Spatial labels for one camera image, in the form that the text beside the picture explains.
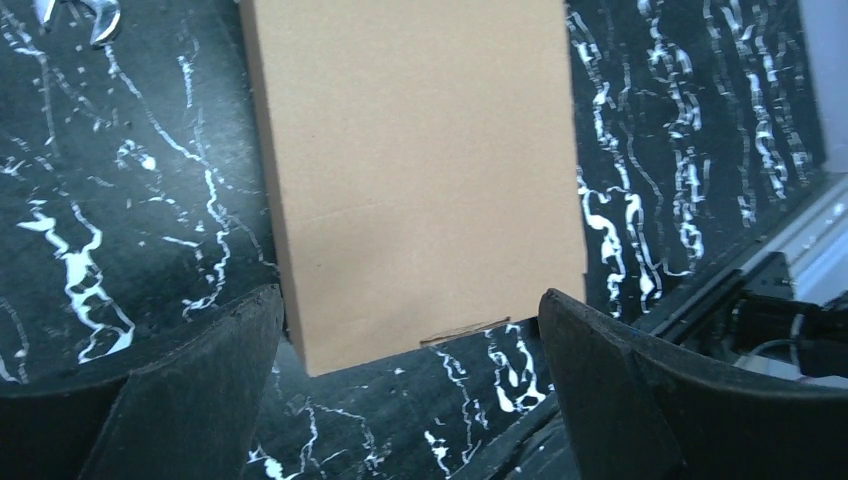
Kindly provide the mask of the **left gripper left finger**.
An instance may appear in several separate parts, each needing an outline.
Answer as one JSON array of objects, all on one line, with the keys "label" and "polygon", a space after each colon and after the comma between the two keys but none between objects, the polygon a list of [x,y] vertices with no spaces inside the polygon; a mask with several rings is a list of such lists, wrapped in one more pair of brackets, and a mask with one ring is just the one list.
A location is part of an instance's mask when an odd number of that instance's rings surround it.
[{"label": "left gripper left finger", "polygon": [[239,479],[283,332],[263,285],[89,367],[1,386],[5,479]]}]

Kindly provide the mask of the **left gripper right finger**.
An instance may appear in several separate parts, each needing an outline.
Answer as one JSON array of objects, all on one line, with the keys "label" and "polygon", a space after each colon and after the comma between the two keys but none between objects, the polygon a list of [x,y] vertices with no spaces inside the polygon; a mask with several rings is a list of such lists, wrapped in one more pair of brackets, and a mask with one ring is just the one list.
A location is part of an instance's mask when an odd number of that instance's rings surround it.
[{"label": "left gripper right finger", "polygon": [[843,479],[847,393],[746,371],[551,289],[541,338],[584,479]]}]

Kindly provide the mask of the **brown cardboard box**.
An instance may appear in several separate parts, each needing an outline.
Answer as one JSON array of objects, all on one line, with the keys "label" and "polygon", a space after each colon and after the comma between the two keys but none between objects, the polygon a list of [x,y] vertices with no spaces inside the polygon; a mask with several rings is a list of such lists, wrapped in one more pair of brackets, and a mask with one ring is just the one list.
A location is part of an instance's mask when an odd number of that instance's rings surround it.
[{"label": "brown cardboard box", "polygon": [[586,296],[560,1],[244,1],[289,338],[319,376]]}]

